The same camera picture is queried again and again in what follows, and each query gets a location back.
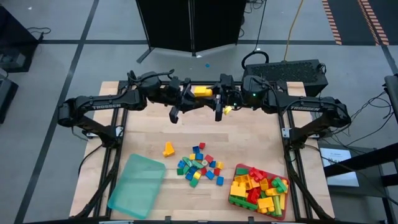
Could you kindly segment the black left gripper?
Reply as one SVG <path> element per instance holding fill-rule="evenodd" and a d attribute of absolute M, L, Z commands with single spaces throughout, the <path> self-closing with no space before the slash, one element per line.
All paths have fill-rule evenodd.
<path fill-rule="evenodd" d="M 173 77 L 167 85 L 159 88 L 157 102 L 180 108 L 182 99 L 181 84 L 182 81 L 178 77 Z M 190 78 L 185 78 L 183 81 L 183 95 L 194 95 Z M 183 110 L 195 110 L 202 107 L 204 107 L 204 104 L 201 101 L 197 101 L 190 96 L 183 97 Z"/>

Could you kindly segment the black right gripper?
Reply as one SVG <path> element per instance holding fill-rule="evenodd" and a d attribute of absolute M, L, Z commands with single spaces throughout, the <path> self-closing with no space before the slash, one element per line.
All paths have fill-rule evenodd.
<path fill-rule="evenodd" d="M 223 93 L 225 95 L 225 105 L 231 106 L 233 110 L 240 110 L 245 105 L 242 93 L 236 88 L 232 75 L 223 74 L 223 84 L 221 82 L 216 82 L 213 85 L 213 94 Z M 223 107 L 223 96 L 207 96 L 204 97 L 204 102 L 209 108 L 216 108 L 217 105 Z"/>

